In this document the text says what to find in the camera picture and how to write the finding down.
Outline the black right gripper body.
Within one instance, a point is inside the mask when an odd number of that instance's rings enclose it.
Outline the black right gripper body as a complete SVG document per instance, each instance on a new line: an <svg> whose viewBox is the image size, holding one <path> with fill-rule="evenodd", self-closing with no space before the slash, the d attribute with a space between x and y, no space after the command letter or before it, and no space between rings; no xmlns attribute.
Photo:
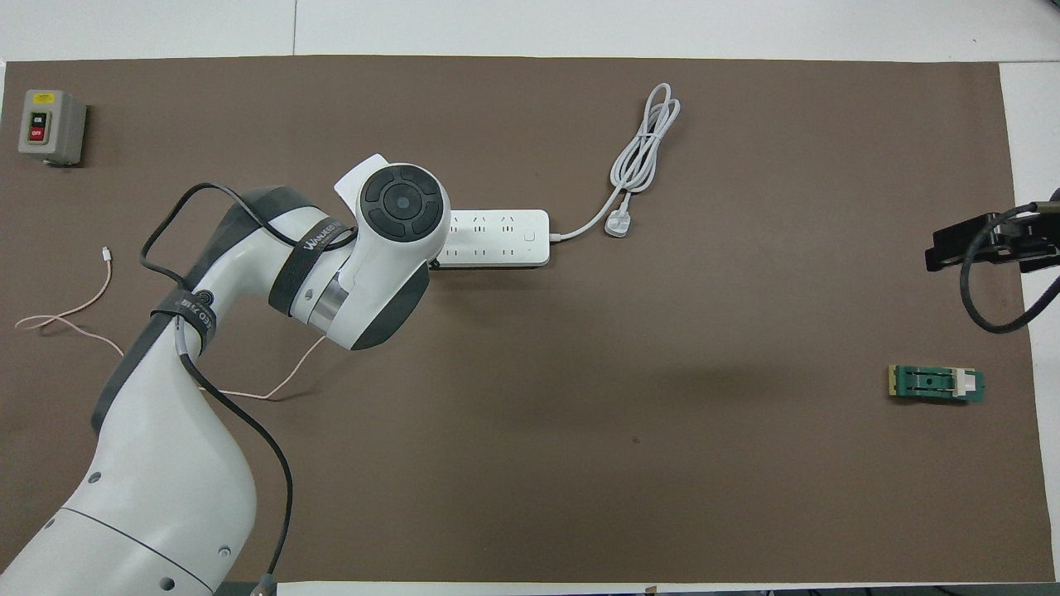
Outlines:
<svg viewBox="0 0 1060 596"><path fill-rule="evenodd" d="M1059 265L1059 214L1057 209L1034 212L1005 223L1007 262L1030 274Z"/></svg>

